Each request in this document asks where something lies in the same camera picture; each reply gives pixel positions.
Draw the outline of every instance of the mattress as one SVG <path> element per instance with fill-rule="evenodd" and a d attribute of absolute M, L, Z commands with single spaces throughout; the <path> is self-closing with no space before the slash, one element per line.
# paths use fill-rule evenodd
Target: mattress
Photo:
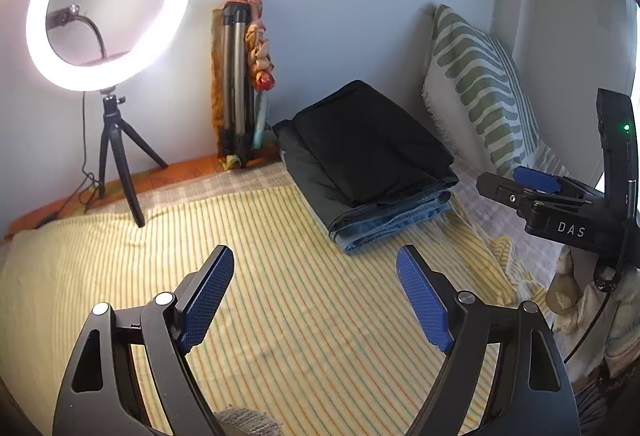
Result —
<path fill-rule="evenodd" d="M 246 180 L 223 176 L 239 185 L 233 190 L 258 189 L 224 193 L 230 183 L 216 176 L 203 192 L 214 197 L 191 189 L 178 197 L 185 202 L 156 201 L 143 229 L 128 212 L 103 211 L 15 236 L 0 267 L 0 375 L 43 434 L 92 306 L 144 304 L 174 289 L 217 244 L 232 248 L 236 272 L 190 366 L 214 411 L 257 409 L 286 435 L 399 435 L 414 419 L 443 355 L 427 343 L 396 278 L 404 244 L 457 289 L 497 305 L 532 297 L 545 310 L 544 291 L 512 257 L 510 240 L 489 240 L 456 197 L 441 217 L 345 255 L 281 167 L 256 170 Z M 144 353 L 134 354 L 152 424 L 170 432 Z M 465 431 L 481 418 L 496 357 L 489 346 Z"/>

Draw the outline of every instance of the led ring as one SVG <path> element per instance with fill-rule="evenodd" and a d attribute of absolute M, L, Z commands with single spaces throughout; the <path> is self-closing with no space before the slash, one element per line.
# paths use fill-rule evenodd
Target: led ring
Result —
<path fill-rule="evenodd" d="M 149 66 L 169 45 L 188 0 L 164 0 L 156 20 L 129 53 L 97 66 L 74 66 L 51 48 L 45 19 L 49 0 L 31 0 L 27 11 L 27 47 L 33 63 L 50 82 L 70 90 L 91 91 L 116 85 Z"/>

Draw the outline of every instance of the folded clothes stack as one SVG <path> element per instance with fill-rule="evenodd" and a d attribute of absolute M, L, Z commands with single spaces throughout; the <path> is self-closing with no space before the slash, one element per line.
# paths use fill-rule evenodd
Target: folded clothes stack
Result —
<path fill-rule="evenodd" d="M 287 170 L 345 253 L 449 209 L 453 157 L 360 80 L 273 130 Z"/>

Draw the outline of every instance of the mini tripod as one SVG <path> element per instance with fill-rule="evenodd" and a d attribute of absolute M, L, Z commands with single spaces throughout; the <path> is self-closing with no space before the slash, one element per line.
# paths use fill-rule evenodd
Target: mini tripod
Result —
<path fill-rule="evenodd" d="M 109 143 L 111 143 L 111 149 L 113 150 L 113 158 L 116 162 L 118 169 L 118 175 L 122 183 L 122 189 L 124 195 L 129 203 L 129 208 L 133 214 L 133 218 L 136 220 L 136 224 L 142 228 L 145 226 L 145 216 L 142 214 L 140 204 L 138 203 L 138 197 L 136 191 L 133 188 L 133 181 L 131 180 L 131 173 L 129 172 L 129 165 L 127 164 L 127 156 L 124 151 L 124 145 L 122 143 L 122 133 L 124 132 L 133 142 L 140 147 L 148 156 L 153 159 L 161 168 L 165 169 L 169 165 L 158 156 L 158 154 L 149 146 L 149 144 L 142 139 L 142 136 L 133 129 L 127 122 L 124 121 L 120 115 L 120 109 L 118 105 L 125 102 L 124 96 L 117 98 L 113 91 L 115 87 L 104 89 L 101 93 L 104 95 L 102 98 L 102 105 L 104 106 L 104 127 L 102 129 L 102 136 L 100 137 L 100 165 L 98 169 L 98 197 L 104 196 L 104 172 L 107 166 L 107 149 Z"/>

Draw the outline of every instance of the pillow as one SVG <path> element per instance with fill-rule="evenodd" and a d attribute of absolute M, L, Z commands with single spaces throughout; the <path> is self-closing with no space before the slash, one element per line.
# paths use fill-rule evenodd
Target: pillow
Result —
<path fill-rule="evenodd" d="M 450 150 L 499 176 L 519 165 L 568 174 L 540 139 L 511 55 L 448 6 L 435 11 L 425 68 L 422 99 Z"/>

